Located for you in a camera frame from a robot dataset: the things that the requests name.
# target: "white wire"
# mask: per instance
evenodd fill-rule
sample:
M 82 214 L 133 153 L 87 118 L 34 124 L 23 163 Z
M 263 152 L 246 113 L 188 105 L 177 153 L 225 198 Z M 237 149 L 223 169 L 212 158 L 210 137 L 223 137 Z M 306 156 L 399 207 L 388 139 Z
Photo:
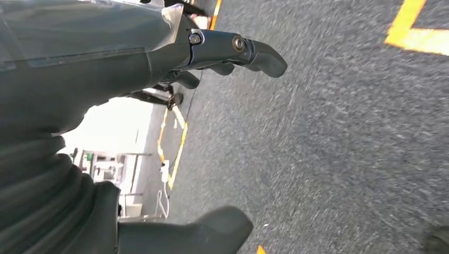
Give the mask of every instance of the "white wire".
M 156 200 L 156 214 L 157 214 L 157 209 L 160 207 L 160 211 L 162 212 L 162 215 L 164 216 L 164 219 L 168 218 L 168 213 L 170 212 L 170 200 L 168 199 L 168 195 L 167 195 L 167 183 L 164 183 L 164 196 L 165 196 L 165 200 L 167 201 L 167 211 L 165 211 L 164 206 L 162 205 L 162 190 L 159 190 L 157 192 L 157 200 Z

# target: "yellow painted line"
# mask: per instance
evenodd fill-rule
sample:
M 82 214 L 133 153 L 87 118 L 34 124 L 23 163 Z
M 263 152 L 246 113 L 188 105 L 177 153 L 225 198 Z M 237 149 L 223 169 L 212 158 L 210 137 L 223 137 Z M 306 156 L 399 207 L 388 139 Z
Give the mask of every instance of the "yellow painted line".
M 162 120 L 162 124 L 160 126 L 159 139 L 157 140 L 157 153 L 159 154 L 161 162 L 165 161 L 164 151 L 162 150 L 162 147 L 160 146 L 160 143 L 162 142 L 162 136 L 164 134 L 165 122 L 167 120 L 167 114 L 168 114 L 168 109 L 166 108 L 165 109 L 165 113 L 164 113 L 164 119 Z
M 257 248 L 257 254 L 266 254 L 264 248 L 262 248 L 262 246 L 260 246 L 260 245 Z
M 384 43 L 405 50 L 449 56 L 449 30 L 414 29 L 426 0 L 404 0 Z
M 179 166 L 179 161 L 181 159 L 181 154 L 184 148 L 184 143 L 185 143 L 185 138 L 187 136 L 187 122 L 184 120 L 181 112 L 179 111 L 179 108 L 177 106 L 173 107 L 173 111 L 175 112 L 176 115 L 176 120 L 180 123 L 183 124 L 182 128 L 183 128 L 183 134 L 181 136 L 181 144 L 179 145 L 179 150 L 178 150 L 178 154 L 176 156 L 175 159 L 175 165 L 173 167 L 173 172 L 172 174 L 168 174 L 168 186 L 170 187 L 170 189 L 173 189 L 173 184 L 175 182 L 175 178 L 176 178 L 176 174 L 178 172 L 178 166 Z M 159 139 L 157 140 L 157 152 L 159 154 L 160 160 L 161 162 L 165 161 L 165 157 L 164 157 L 164 151 L 162 150 L 161 147 L 161 142 L 162 142 L 162 137 L 164 134 L 164 128 L 165 128 L 165 123 L 167 120 L 167 115 L 168 115 L 168 109 L 165 109 L 165 113 L 164 113 L 164 119 L 162 121 L 161 127 L 160 127 L 160 135 L 159 135 Z
M 176 173 L 178 172 L 179 160 L 181 159 L 182 151 L 184 148 L 185 138 L 187 136 L 187 122 L 184 124 L 184 131 L 181 137 L 181 144 L 179 145 L 178 155 L 176 156 L 175 166 L 173 168 L 173 173 L 168 175 L 168 186 L 173 189 L 173 183 L 175 182 Z
M 217 0 L 217 5 L 215 6 L 215 11 L 213 12 L 210 30 L 215 29 L 215 25 L 217 24 L 218 12 L 220 11 L 220 6 L 221 6 L 221 0 Z

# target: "bolt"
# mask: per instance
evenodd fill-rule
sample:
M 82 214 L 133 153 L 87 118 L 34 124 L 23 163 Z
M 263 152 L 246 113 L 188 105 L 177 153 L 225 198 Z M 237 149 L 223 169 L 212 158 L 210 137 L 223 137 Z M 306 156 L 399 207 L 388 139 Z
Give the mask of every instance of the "bolt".
M 234 36 L 234 38 L 232 39 L 232 46 L 237 52 L 243 52 L 243 50 L 245 49 L 243 38 L 239 35 Z
M 192 45 L 196 45 L 196 44 L 200 44 L 201 43 L 201 37 L 197 33 L 191 34 L 188 37 L 188 40 L 190 41 L 190 44 L 192 44 Z

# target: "floor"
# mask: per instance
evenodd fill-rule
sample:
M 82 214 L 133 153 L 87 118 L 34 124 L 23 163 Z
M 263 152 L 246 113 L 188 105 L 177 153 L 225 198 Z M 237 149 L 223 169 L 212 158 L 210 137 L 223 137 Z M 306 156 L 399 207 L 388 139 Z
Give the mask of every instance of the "floor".
M 255 224 L 241 253 L 420 253 L 425 233 L 449 223 L 449 58 L 384 43 L 402 3 L 223 0 L 216 30 L 270 44 L 289 69 L 206 70 L 183 91 L 168 222 L 231 204 Z M 428 0 L 413 28 L 449 29 L 448 8 Z M 165 138 L 170 158 L 177 135 Z M 148 213 L 159 166 L 147 161 L 139 179 Z

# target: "wheel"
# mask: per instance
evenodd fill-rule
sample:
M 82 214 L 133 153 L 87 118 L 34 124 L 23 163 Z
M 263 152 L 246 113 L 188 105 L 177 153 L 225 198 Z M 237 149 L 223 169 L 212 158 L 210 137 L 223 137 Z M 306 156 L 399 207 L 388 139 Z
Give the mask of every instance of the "wheel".
M 449 226 L 442 226 L 433 230 L 424 241 L 425 254 L 449 253 Z
M 173 106 L 175 106 L 175 105 L 181 105 L 183 100 L 184 100 L 183 94 L 180 94 L 180 93 L 174 94 L 173 96 L 171 96 L 168 99 L 168 105 L 167 105 L 168 110 L 172 110 Z

